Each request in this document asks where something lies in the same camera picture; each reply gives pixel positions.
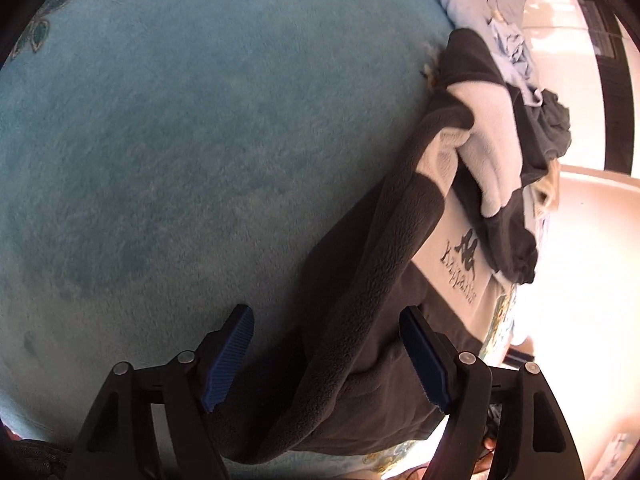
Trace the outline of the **light blue crumpled cloth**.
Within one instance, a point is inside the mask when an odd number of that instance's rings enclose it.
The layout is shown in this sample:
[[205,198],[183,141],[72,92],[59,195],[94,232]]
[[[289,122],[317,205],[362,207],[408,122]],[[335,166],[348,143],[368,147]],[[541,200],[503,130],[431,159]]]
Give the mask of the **light blue crumpled cloth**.
[[527,106],[541,107],[542,89],[537,67],[521,29],[506,22],[499,13],[494,14],[488,26],[498,51],[494,53],[494,59],[504,82],[521,91]]

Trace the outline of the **teal floral blanket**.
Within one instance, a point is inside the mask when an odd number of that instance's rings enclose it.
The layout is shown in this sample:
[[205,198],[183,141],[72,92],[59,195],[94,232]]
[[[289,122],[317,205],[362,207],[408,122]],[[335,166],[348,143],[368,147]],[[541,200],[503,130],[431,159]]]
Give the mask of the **teal floral blanket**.
[[[1,473],[67,479],[115,364],[162,366],[246,304],[236,378],[292,330],[310,253],[393,167],[468,28],[438,0],[28,8],[1,34],[1,408],[36,437],[2,438]],[[214,411],[229,476],[329,478],[368,455],[241,464]]]

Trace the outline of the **dark grey fleece garment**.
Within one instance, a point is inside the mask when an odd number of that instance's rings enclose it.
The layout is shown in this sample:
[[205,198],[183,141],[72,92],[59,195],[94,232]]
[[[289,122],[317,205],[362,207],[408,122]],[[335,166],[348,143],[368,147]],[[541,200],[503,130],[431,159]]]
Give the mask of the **dark grey fleece garment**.
[[297,321],[236,376],[210,423],[224,457],[259,464],[285,452],[336,456],[380,452],[427,438],[442,416],[427,401],[398,332],[416,306],[459,350],[480,345],[438,298],[416,254],[454,195],[475,224],[450,246],[471,261],[483,249],[512,282],[535,275],[522,189],[544,171],[526,157],[536,136],[514,105],[485,41],[452,32],[422,122],[393,167],[310,253]]

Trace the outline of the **dark grey crumpled cloth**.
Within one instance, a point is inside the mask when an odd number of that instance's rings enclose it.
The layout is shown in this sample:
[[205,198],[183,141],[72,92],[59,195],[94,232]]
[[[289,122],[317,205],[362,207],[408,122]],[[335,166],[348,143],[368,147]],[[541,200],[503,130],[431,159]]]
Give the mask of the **dark grey crumpled cloth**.
[[570,110],[552,91],[542,90],[541,97],[541,106],[526,106],[525,110],[541,154],[548,162],[563,157],[570,148]]

